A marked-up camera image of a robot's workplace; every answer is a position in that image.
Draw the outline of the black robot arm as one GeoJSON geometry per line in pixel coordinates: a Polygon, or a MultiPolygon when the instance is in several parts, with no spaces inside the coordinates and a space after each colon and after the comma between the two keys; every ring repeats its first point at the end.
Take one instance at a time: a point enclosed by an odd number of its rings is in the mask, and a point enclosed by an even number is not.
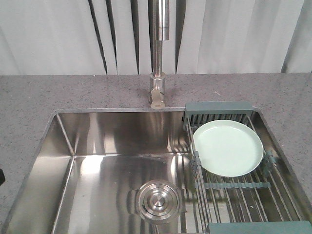
{"type": "Polygon", "coordinates": [[[0,169],[0,185],[2,185],[6,181],[5,175],[2,169],[0,169]]]}

